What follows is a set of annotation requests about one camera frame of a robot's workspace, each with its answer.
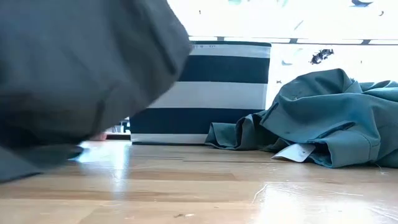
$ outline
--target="striped box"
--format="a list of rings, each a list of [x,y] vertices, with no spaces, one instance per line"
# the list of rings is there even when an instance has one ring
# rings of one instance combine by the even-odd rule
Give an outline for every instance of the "striped box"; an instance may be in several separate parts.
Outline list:
[[[203,144],[210,123],[266,107],[271,45],[196,41],[180,80],[130,118],[133,144]]]

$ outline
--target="teal jacket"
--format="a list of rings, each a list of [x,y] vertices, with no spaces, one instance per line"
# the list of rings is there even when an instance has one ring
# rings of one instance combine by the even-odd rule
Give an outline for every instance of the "teal jacket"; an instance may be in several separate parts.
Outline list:
[[[284,85],[269,110],[236,124],[211,124],[206,144],[278,152],[310,143],[326,167],[398,167],[398,83],[358,83],[341,69],[313,72]]]

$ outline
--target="clothing tag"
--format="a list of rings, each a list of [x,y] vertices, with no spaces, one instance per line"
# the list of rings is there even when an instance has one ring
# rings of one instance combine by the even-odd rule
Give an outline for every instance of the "clothing tag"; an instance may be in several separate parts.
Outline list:
[[[286,158],[295,162],[304,162],[304,160],[315,150],[313,144],[293,144],[287,146],[277,154],[271,157],[271,159]]]

